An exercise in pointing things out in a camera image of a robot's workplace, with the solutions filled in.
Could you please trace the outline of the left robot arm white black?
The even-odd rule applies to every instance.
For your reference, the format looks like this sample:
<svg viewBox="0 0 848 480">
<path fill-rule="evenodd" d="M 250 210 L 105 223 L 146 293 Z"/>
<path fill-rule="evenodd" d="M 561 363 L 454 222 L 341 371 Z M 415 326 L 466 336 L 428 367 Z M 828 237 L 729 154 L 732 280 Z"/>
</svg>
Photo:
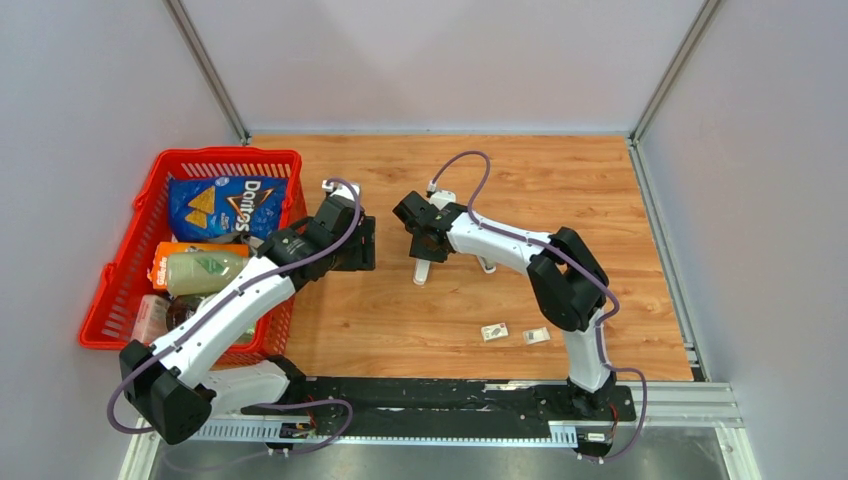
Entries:
<svg viewBox="0 0 848 480">
<path fill-rule="evenodd" d="M 283 358 L 220 372 L 213 366 L 247 328 L 304 286 L 330 271 L 368 271 L 374 262 L 374 220 L 364 213 L 357 187 L 340 183 L 318 211 L 273 233 L 236 278 L 177 328 L 153 343 L 138 340 L 119 353 L 122 381 L 109 398 L 112 427 L 132 434 L 114 407 L 124 396 L 169 445 L 192 437 L 217 414 L 270 404 L 285 415 L 299 411 L 304 385 L 289 377 Z"/>
</svg>

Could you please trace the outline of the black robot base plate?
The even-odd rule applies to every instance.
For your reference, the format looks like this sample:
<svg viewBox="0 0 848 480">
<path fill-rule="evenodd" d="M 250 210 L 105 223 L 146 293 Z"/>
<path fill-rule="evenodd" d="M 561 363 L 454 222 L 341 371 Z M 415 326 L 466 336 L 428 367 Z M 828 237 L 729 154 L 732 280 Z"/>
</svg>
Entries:
<svg viewBox="0 0 848 480">
<path fill-rule="evenodd" d="M 608 426 L 637 418 L 626 386 L 596 403 L 576 392 L 555 383 L 314 377 L 290 387 L 280 402 L 310 402 L 304 413 L 322 435 L 344 427 L 348 436 L 540 439 L 549 437 L 552 421 Z"/>
</svg>

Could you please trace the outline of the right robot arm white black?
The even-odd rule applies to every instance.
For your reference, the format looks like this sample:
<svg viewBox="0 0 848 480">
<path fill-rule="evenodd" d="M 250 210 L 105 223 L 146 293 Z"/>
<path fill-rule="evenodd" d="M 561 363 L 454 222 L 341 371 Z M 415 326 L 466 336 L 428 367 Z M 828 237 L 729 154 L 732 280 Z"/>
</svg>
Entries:
<svg viewBox="0 0 848 480">
<path fill-rule="evenodd" d="M 563 333 L 573 410 L 592 419 L 609 407 L 615 374 L 607 364 L 602 323 L 613 295 L 608 276 L 576 231 L 537 232 L 496 222 L 447 191 L 412 191 L 393 213 L 412 236 L 417 285 L 426 283 L 431 264 L 452 254 L 477 257 L 488 273 L 504 266 L 526 275 L 542 315 Z"/>
</svg>

